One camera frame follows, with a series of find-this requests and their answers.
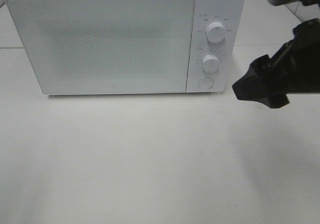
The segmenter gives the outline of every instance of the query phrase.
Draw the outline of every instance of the knob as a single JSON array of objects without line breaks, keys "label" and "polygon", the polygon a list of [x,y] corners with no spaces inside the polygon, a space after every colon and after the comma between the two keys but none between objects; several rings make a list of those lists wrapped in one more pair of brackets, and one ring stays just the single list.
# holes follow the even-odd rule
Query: knob
[{"label": "knob", "polygon": [[211,43],[219,43],[226,37],[226,27],[223,23],[215,21],[207,26],[206,38]]},{"label": "knob", "polygon": [[219,69],[219,59],[216,55],[206,55],[203,59],[202,59],[202,69],[206,72],[206,73],[214,73]]}]

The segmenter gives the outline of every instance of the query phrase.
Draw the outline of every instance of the white microwave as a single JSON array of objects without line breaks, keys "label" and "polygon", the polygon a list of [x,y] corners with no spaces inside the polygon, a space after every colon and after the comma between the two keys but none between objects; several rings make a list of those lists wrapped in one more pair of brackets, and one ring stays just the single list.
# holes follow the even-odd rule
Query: white microwave
[{"label": "white microwave", "polygon": [[6,0],[47,95],[225,88],[244,0]]}]

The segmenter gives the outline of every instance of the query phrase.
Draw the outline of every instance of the power level knob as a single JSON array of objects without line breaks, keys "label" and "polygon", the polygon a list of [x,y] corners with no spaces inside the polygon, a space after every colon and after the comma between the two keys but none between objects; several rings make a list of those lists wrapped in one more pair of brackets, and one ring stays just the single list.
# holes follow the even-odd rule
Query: power level knob
[{"label": "power level knob", "polygon": [[219,59],[216,55],[210,54],[210,55],[206,55],[203,59],[202,59],[202,69],[206,72],[206,73],[214,73],[219,69]]},{"label": "power level knob", "polygon": [[211,43],[219,43],[226,37],[226,27],[220,21],[215,21],[207,26],[206,38]]}]

